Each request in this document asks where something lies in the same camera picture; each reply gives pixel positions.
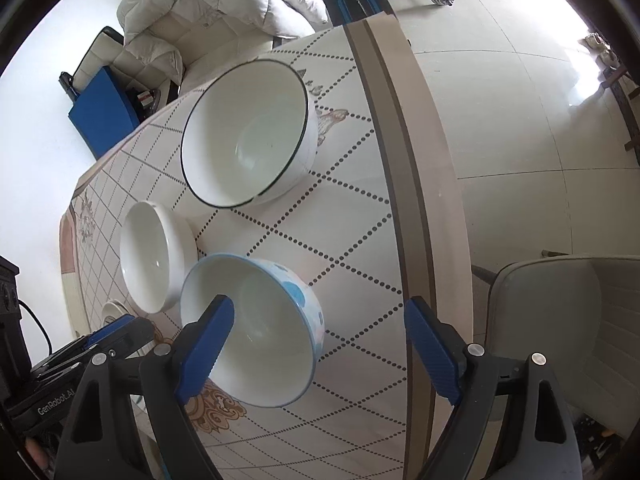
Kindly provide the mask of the person left hand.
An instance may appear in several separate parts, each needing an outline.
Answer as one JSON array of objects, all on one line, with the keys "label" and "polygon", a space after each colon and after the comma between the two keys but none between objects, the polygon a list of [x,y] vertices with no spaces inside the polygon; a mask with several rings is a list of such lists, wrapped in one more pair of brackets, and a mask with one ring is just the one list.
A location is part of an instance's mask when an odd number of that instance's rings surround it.
[{"label": "person left hand", "polygon": [[35,463],[41,470],[47,470],[49,467],[49,456],[47,452],[31,438],[25,440],[25,448]]}]

